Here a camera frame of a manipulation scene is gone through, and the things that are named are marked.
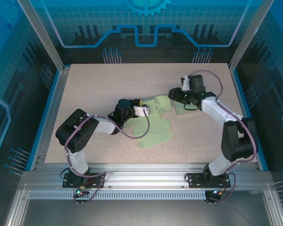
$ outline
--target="blue circuit pattern graphic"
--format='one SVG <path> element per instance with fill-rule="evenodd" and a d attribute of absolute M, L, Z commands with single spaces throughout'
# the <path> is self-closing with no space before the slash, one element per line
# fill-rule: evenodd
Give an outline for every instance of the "blue circuit pattern graphic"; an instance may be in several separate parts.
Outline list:
<path fill-rule="evenodd" d="M 18 15 L 17 1 L 0 0 L 0 14 L 8 23 L 11 23 Z"/>
<path fill-rule="evenodd" d="M 139 16 L 145 15 L 154 16 L 160 13 L 162 9 L 166 9 L 166 5 L 171 3 L 170 0 L 123 0 L 126 9 L 132 13 L 137 13 Z"/>

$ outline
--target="black mounting bracket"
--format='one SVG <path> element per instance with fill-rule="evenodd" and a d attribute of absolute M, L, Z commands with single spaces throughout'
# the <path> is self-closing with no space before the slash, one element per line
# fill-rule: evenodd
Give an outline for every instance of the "black mounting bracket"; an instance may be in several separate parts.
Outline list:
<path fill-rule="evenodd" d="M 188 173 L 185 175 L 185 181 L 189 183 L 189 188 L 229 188 L 231 182 L 228 175 L 220 175 L 209 185 L 203 173 Z"/>
<path fill-rule="evenodd" d="M 93 176 L 93 175 L 97 175 L 97 173 L 88 173 L 88 176 Z M 85 187 L 86 188 L 97 188 L 102 178 L 103 176 L 96 177 L 96 178 L 83 178 L 83 177 L 77 176 L 71 170 L 69 170 L 69 173 L 66 173 L 64 175 L 62 187 L 63 188 L 78 188 L 86 184 L 87 182 L 92 181 L 91 183 L 88 183 Z"/>

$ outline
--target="table surface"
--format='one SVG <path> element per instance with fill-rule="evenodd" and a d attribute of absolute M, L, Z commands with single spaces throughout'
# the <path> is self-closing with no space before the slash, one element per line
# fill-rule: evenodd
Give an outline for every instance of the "table surface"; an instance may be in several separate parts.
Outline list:
<path fill-rule="evenodd" d="M 77 108 L 88 114 L 108 115 L 119 99 L 145 99 L 167 95 L 181 87 L 180 78 L 196 70 L 216 73 L 224 86 L 220 101 L 242 115 L 227 64 L 90 64 L 71 65 L 57 119 L 52 132 L 46 163 L 66 163 L 64 148 L 55 137 L 57 128 Z M 209 73 L 201 73 L 207 91 L 218 94 L 220 85 Z M 154 147 L 141 149 L 138 141 L 121 133 L 112 136 L 94 133 L 85 147 L 88 163 L 203 163 L 221 153 L 222 127 L 209 115 L 195 111 L 162 118 L 169 120 L 174 137 Z M 132 128 L 124 128 L 132 134 Z"/>

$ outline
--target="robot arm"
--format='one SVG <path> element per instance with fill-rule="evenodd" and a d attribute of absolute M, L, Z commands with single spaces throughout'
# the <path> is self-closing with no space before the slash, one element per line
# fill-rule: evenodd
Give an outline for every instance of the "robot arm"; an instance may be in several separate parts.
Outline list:
<path fill-rule="evenodd" d="M 183 87 L 171 89 L 169 98 L 182 104 L 197 106 L 199 110 L 207 113 L 220 126 L 223 126 L 222 152 L 214 161 L 207 164 L 203 171 L 206 182 L 210 185 L 213 184 L 214 179 L 219 181 L 217 177 L 224 175 L 237 162 L 245 160 L 253 154 L 253 146 L 249 136 L 233 115 L 242 120 L 253 137 L 257 136 L 255 123 L 252 118 L 243 118 L 238 114 L 229 114 L 225 111 L 224 108 L 229 109 L 216 100 L 216 95 L 206 92 L 201 75 L 185 76 L 181 78 L 181 81 Z"/>
<path fill-rule="evenodd" d="M 145 116 L 144 110 L 146 115 L 150 114 L 149 107 L 142 105 L 139 99 L 121 99 L 118 101 L 114 112 L 107 116 L 110 120 L 99 116 L 89 119 L 68 143 L 67 148 L 70 150 L 68 154 L 72 167 L 81 175 L 88 174 L 89 167 L 86 162 L 84 148 L 92 134 L 98 132 L 115 135 L 119 132 L 115 124 L 122 129 L 123 125 L 130 118 Z M 88 117 L 89 115 L 86 112 L 77 109 L 66 119 L 56 132 L 56 137 L 62 146 L 65 145 L 66 141 L 82 121 Z"/>

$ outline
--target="glass panel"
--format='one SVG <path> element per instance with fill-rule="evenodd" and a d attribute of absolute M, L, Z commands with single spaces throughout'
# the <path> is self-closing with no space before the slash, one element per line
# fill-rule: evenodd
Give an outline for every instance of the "glass panel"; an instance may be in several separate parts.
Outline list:
<path fill-rule="evenodd" d="M 122 63 L 215 63 L 230 61 L 261 0 L 32 3 L 65 64 L 120 63 L 118 54 Z"/>
<path fill-rule="evenodd" d="M 0 1 L 0 225 L 25 169 L 56 71 L 17 1 Z"/>
<path fill-rule="evenodd" d="M 283 181 L 283 0 L 274 1 L 237 73 L 268 167 Z"/>

